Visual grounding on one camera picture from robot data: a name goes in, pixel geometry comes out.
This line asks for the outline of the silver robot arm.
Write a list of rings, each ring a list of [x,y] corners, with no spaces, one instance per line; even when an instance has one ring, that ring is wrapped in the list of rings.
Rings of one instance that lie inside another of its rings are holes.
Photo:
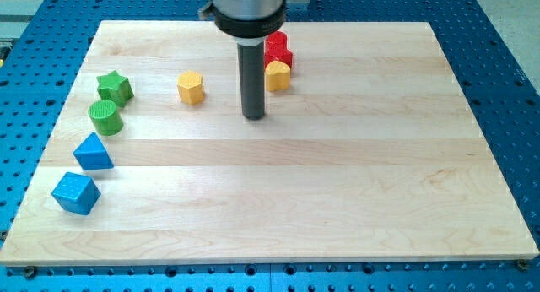
[[[198,9],[201,20],[215,25],[241,46],[257,46],[279,30],[286,10],[307,8],[310,0],[208,0]]]

